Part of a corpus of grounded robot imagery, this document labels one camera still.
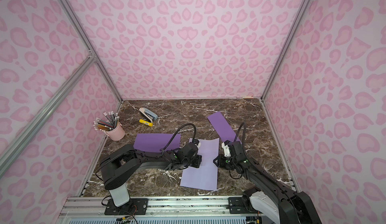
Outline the yellow glue stick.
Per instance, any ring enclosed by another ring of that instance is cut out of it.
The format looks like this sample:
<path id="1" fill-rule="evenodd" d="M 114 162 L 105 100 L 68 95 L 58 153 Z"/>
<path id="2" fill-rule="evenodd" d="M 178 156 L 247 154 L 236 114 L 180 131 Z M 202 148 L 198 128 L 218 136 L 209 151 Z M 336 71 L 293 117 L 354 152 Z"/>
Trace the yellow glue stick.
<path id="1" fill-rule="evenodd" d="M 148 122 L 148 121 L 145 121 L 145 120 L 143 120 L 143 119 L 140 119 L 139 122 L 140 122 L 141 124 L 144 124 L 144 125 L 147 125 L 147 126 L 150 126 L 150 127 L 153 126 L 153 123 Z"/>

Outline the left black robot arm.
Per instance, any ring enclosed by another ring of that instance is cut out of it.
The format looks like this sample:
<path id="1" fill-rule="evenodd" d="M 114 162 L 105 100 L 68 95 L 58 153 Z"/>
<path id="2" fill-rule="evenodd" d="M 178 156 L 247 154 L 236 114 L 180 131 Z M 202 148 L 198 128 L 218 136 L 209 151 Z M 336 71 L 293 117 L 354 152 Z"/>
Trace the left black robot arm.
<path id="1" fill-rule="evenodd" d="M 104 188 L 110 193 L 113 204 L 121 207 L 130 202 L 126 182 L 136 171 L 199 168 L 202 161 L 202 156 L 198 154 L 199 146 L 200 142 L 194 139 L 182 148 L 155 153 L 126 145 L 101 161 L 96 173 L 101 173 Z"/>

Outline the pink pencil cup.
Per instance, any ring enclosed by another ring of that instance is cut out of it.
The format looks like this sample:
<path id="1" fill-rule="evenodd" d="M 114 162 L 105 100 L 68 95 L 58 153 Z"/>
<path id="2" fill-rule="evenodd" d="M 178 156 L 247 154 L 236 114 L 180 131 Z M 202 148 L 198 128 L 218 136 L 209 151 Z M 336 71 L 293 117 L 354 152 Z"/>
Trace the pink pencil cup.
<path id="1" fill-rule="evenodd" d="M 117 126 L 111 130 L 106 131 L 105 134 L 112 140 L 112 141 L 119 141 L 125 136 L 125 131 L 122 127 L 122 124 L 120 122 L 117 123 Z"/>

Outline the bundle of pencils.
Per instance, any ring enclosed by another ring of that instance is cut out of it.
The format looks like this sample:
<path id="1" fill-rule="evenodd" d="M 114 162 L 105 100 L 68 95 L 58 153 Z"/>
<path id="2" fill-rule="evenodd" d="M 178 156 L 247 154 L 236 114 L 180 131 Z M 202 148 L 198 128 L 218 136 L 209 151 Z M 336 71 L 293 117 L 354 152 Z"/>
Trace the bundle of pencils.
<path id="1" fill-rule="evenodd" d="M 108 132 L 118 127 L 120 117 L 117 113 L 109 111 L 104 112 L 103 115 L 105 117 L 105 120 L 101 118 L 96 118 L 94 120 L 93 127 L 95 130 Z"/>

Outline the dark purple paper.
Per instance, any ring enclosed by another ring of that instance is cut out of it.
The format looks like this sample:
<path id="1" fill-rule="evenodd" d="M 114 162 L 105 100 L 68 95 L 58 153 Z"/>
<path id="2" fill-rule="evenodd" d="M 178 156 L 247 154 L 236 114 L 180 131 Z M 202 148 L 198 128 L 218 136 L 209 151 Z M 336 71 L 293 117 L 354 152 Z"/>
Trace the dark purple paper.
<path id="1" fill-rule="evenodd" d="M 138 134 L 134 148 L 144 152 L 159 153 L 172 138 L 173 134 Z"/>
<path id="2" fill-rule="evenodd" d="M 209 115 L 207 118 L 211 123 L 211 125 L 213 126 L 214 130 L 219 135 L 222 142 L 234 141 L 236 137 L 236 133 L 234 132 L 232 127 L 228 124 L 227 120 L 224 118 L 224 116 L 220 111 Z"/>

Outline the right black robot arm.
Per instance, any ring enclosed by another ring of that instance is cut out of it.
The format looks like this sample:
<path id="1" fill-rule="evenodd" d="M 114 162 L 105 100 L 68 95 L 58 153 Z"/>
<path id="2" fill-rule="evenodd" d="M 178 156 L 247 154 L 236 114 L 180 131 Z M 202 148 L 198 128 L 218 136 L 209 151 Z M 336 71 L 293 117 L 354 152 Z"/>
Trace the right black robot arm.
<path id="1" fill-rule="evenodd" d="M 257 191 L 247 194 L 251 207 L 262 212 L 275 224 L 320 224 L 321 219 L 311 198 L 277 181 L 253 158 L 248 158 L 241 142 L 225 141 L 224 154 L 213 163 L 222 169 L 236 171 L 252 182 Z"/>

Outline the light lilac paper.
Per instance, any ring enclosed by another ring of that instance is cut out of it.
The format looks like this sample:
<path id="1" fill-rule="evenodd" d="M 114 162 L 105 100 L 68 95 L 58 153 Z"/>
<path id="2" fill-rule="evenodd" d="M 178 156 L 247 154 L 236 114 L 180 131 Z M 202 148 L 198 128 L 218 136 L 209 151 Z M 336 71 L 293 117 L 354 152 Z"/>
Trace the light lilac paper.
<path id="1" fill-rule="evenodd" d="M 220 139 L 199 140 L 198 154 L 202 156 L 199 168 L 189 167 L 183 171 L 180 186 L 213 191 L 217 189 L 218 167 L 213 160 L 219 155 Z"/>

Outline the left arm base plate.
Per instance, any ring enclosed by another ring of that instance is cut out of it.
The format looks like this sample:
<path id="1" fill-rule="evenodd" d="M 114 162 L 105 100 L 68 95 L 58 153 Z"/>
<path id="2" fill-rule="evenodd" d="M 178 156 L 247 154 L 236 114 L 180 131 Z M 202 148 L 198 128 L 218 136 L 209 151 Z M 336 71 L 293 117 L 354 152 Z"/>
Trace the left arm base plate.
<path id="1" fill-rule="evenodd" d="M 102 203 L 102 205 L 106 208 L 104 213 L 106 216 L 142 216 L 146 214 L 148 202 L 147 198 L 131 198 L 126 204 L 116 207 L 113 200 L 109 199 L 106 204 Z"/>

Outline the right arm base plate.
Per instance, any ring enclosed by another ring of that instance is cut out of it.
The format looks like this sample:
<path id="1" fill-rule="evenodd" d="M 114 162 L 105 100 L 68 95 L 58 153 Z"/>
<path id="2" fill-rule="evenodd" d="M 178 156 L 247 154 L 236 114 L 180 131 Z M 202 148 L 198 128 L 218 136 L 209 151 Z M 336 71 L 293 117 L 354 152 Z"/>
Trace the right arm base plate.
<path id="1" fill-rule="evenodd" d="M 230 214 L 261 214 L 255 210 L 246 196 L 229 197 L 228 207 Z"/>

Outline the grey beige stapler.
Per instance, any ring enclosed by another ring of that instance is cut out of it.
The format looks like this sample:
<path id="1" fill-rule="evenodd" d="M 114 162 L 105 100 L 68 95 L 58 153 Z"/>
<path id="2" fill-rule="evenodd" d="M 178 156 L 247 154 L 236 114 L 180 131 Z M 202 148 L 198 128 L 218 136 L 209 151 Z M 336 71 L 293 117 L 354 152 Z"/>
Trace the grey beige stapler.
<path id="1" fill-rule="evenodd" d="M 158 115 L 155 114 L 154 112 L 152 112 L 151 110 L 145 108 L 145 107 L 141 107 L 139 109 L 141 115 L 147 119 L 148 122 L 150 123 L 153 123 L 155 120 L 158 119 Z"/>

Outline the aluminium front rail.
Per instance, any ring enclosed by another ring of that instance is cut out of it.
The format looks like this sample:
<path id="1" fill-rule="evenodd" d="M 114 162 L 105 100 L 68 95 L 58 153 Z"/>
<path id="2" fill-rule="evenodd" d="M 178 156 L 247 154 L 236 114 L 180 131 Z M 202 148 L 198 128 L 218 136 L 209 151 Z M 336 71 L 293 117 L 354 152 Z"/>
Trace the aluminium front rail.
<path id="1" fill-rule="evenodd" d="M 106 216 L 110 197 L 71 197 L 65 202 L 58 224 L 274 224 L 261 214 L 230 214 L 229 197 L 236 196 L 158 196 L 149 199 L 145 215 Z"/>

